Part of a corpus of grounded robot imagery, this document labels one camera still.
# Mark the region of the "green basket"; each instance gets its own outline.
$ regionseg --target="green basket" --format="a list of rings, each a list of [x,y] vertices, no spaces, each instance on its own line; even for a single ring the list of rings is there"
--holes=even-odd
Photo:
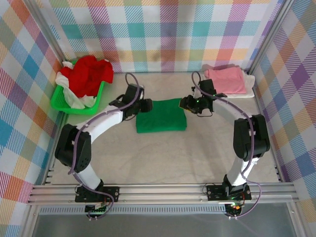
[[[55,92],[50,100],[50,105],[58,111],[63,111],[67,114],[76,114],[76,115],[94,115],[98,111],[98,107],[101,100],[102,90],[104,87],[105,81],[101,82],[99,92],[97,95],[97,99],[95,101],[95,104],[89,108],[86,107],[85,109],[73,109],[71,108],[64,97],[64,88],[61,85],[57,85]]]

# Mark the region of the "purple cable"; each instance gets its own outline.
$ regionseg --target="purple cable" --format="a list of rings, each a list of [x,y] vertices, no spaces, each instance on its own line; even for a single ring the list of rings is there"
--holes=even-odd
[[[110,110],[110,111],[104,111],[104,112],[98,114],[97,116],[93,117],[93,118],[90,119],[84,126],[82,126],[82,128],[78,131],[78,133],[77,133],[77,135],[76,135],[76,137],[75,137],[73,164],[72,164],[71,169],[70,169],[70,171],[68,172],[68,174],[73,174],[74,177],[75,177],[75,179],[76,179],[79,183],[81,183],[81,180],[80,180],[80,178],[77,176],[77,174],[74,173],[74,169],[75,169],[76,160],[77,160],[77,144],[78,144],[78,139],[79,139],[79,136],[80,136],[81,132],[82,132],[88,125],[90,125],[93,121],[95,121],[96,119],[98,119],[98,118],[100,118],[100,117],[102,117],[102,116],[104,116],[104,115],[107,115],[107,114],[109,114],[109,113],[121,111],[121,110],[123,110],[123,109],[125,109],[125,108],[131,106],[131,105],[137,100],[137,98],[138,98],[139,91],[140,91],[138,80],[136,79],[136,77],[135,77],[132,73],[126,73],[126,74],[125,74],[125,80],[126,80],[126,82],[127,82],[127,75],[131,75],[131,76],[135,79],[135,82],[136,82],[136,84],[137,84],[136,94],[135,94],[135,97],[133,98],[133,100],[132,100],[131,102],[129,102],[127,105],[124,105],[124,106],[122,106],[122,107],[120,107],[120,108],[117,108],[117,109],[114,109],[114,110]],[[103,195],[105,195],[105,196],[111,198],[112,201],[111,201],[110,207],[107,209],[106,212],[104,212],[102,215],[100,215],[98,219],[103,218],[103,217],[110,211],[110,209],[112,208],[112,206],[113,206],[113,204],[114,204],[114,198],[113,198],[113,196],[110,195],[110,194],[104,193],[104,192],[99,192],[99,191],[96,191],[96,190],[94,190],[94,189],[91,189],[91,188],[89,188],[88,186],[86,186],[86,185],[84,185],[84,184],[82,184],[82,186],[83,186],[84,188],[90,190],[91,192],[94,192],[94,193],[96,193],[96,194],[103,194]],[[93,218],[90,216],[90,212],[88,213],[88,217],[90,218],[90,220],[97,220],[97,217],[95,217],[95,218],[93,219]]]
[[[193,84],[194,84],[194,86],[196,87],[197,90],[199,90],[202,94],[211,97],[212,99],[218,99],[218,100],[220,100],[220,101],[225,102],[226,104],[229,104],[229,105],[232,106],[234,109],[236,109],[238,112],[240,112],[242,115],[244,115],[244,116],[246,117],[246,119],[248,120],[248,123],[249,123],[249,125],[250,125],[250,132],[251,132],[250,159],[249,159],[249,162],[248,162],[246,168],[241,172],[241,176],[242,176],[243,179],[245,179],[248,183],[252,183],[252,184],[258,185],[258,187],[259,187],[259,196],[258,196],[258,199],[256,200],[256,202],[253,204],[253,206],[252,206],[248,211],[246,211],[244,214],[241,214],[241,215],[238,216],[238,218],[239,218],[239,217],[243,217],[243,216],[247,215],[249,212],[251,212],[251,211],[256,207],[256,205],[258,204],[259,199],[260,199],[260,197],[261,197],[261,194],[262,194],[262,189],[261,189],[260,184],[257,183],[257,182],[250,181],[250,180],[248,180],[248,179],[244,176],[245,172],[249,169],[249,167],[250,167],[250,165],[251,165],[251,161],[252,161],[253,154],[254,154],[255,136],[254,136],[254,129],[253,129],[252,121],[251,121],[250,117],[249,117],[241,108],[239,108],[237,105],[233,104],[233,103],[230,102],[230,101],[224,100],[224,99],[221,98],[221,97],[217,97],[217,96],[214,96],[214,95],[211,95],[211,94],[208,94],[208,93],[202,91],[202,90],[200,89],[200,87],[196,84],[196,82],[194,81],[194,78],[193,78],[193,77],[194,77],[194,73],[197,73],[197,75],[198,75],[200,81],[201,81],[201,75],[200,75],[199,72],[197,72],[197,71],[194,71],[194,72],[192,72],[192,74],[191,74],[192,82],[193,82]]]

